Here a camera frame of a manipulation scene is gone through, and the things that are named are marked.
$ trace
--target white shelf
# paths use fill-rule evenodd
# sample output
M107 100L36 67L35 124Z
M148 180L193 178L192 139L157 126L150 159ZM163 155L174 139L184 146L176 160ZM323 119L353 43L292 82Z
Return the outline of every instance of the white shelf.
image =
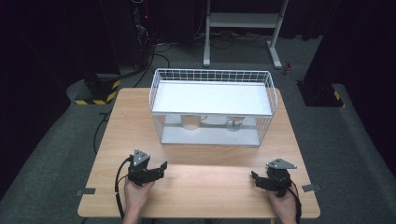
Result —
M278 13L214 13L210 14L210 27L275 28Z
M272 117L264 83L161 80L153 115Z

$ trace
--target human hand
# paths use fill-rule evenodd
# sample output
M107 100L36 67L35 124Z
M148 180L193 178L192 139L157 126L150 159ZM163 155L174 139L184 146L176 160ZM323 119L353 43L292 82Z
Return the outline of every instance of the human hand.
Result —
M291 184L290 190L295 195L298 195L294 184ZM283 197L277 197L276 192L270 190L267 190L267 194L275 215L280 219L282 224L296 224L297 209L294 196L288 190L286 190L286 194Z
M123 224L135 224L138 222L140 211L146 204L149 191L154 186L155 181L149 182L143 186L137 186L134 182L125 178L125 217Z

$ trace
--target white wire basket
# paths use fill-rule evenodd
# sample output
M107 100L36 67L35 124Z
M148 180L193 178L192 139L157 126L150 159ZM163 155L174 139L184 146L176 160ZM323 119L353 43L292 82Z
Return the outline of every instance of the white wire basket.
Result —
M149 106L162 144L258 147L277 98L267 71L157 69ZM184 116L202 121L191 130Z

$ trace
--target wooden table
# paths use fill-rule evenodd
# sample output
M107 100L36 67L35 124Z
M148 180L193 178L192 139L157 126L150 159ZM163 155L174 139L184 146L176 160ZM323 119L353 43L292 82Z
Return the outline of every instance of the wooden table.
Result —
M282 158L297 165L289 170L303 204L302 218L318 217L310 180L280 92L278 108L260 147L162 145L149 110L149 89L121 89L82 196L82 217L119 217L114 182L120 164L138 148L151 155L149 169L168 161L156 181L142 217L270 218L275 217L264 189L250 172L266 176L265 164ZM125 164L121 176L127 174ZM122 204L123 182L120 183Z

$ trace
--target metal stand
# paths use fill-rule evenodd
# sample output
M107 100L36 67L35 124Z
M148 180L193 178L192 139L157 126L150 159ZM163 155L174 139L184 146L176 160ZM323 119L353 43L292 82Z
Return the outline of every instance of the metal stand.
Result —
M271 41L267 41L274 67L282 68L277 56L275 44L279 30L285 16L289 0L283 0L279 13L211 13L210 0L207 0L204 67L210 66L210 27L246 27L246 28L273 28L274 34Z

